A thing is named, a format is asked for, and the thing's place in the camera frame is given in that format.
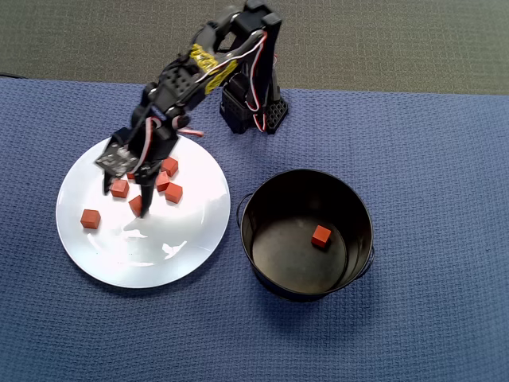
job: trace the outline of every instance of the pot handle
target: pot handle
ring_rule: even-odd
[[[247,193],[246,195],[244,195],[244,197],[240,200],[239,205],[237,206],[237,227],[239,227],[239,228],[240,228],[240,220],[239,220],[240,206],[251,195],[253,195],[253,193]]]
[[[371,268],[371,265],[373,264],[373,260],[375,259],[375,247],[371,248],[371,252],[369,254],[369,260],[367,261],[366,265],[362,269],[362,271],[359,273],[359,275],[356,277],[356,280],[363,277],[367,271],[369,271],[369,268]]]

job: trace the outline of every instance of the paper plate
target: paper plate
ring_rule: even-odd
[[[118,287],[157,287],[197,269],[216,249],[230,216],[230,192],[216,160],[194,141],[180,137],[171,157],[179,170],[172,182],[181,185],[178,204],[154,189],[143,219],[128,201],[140,195],[129,181],[127,199],[103,195],[103,171],[94,160],[107,139],[76,161],[60,187],[56,226],[71,259],[90,276]],[[97,230],[83,228],[84,209],[101,215]]]

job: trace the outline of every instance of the metal bucket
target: metal bucket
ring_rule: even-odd
[[[367,272],[375,256],[362,200],[338,178],[316,170],[291,170],[263,183],[240,201],[237,224],[258,280],[293,301],[344,288]],[[317,225],[332,232],[325,249],[311,244]]]

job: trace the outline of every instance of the robotic arm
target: robotic arm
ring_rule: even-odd
[[[142,213],[148,211],[161,161],[178,140],[177,132],[201,136],[187,127],[187,112],[224,84],[220,113],[234,133],[249,127],[275,133],[288,112],[274,70],[274,46],[281,18],[260,0],[243,11],[230,6],[192,39],[189,51],[166,66],[157,83],[146,85],[130,128],[116,131],[95,161],[104,169],[103,191],[114,178],[132,173],[142,189]],[[221,50],[229,34],[232,46]]]

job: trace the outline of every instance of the orange block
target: orange block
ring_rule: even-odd
[[[97,229],[99,222],[101,221],[101,215],[99,211],[94,209],[84,209],[83,215],[81,215],[81,225],[84,228]]]
[[[114,197],[127,197],[129,193],[129,183],[122,179],[115,179],[110,188],[111,195]]]
[[[135,216],[140,216],[142,214],[142,197],[140,195],[135,197],[129,202],[129,206]]]
[[[160,193],[161,191],[166,191],[169,185],[169,176],[168,173],[160,173],[156,179],[156,188]]]
[[[165,198],[167,201],[178,203],[182,198],[182,187],[170,182],[165,192]]]
[[[161,172],[166,172],[170,177],[175,175],[178,170],[178,161],[173,158],[167,158],[162,161]]]
[[[331,231],[327,228],[319,225],[313,233],[313,238],[311,239],[311,243],[317,245],[320,248],[325,248],[327,245],[328,238],[331,236]]]

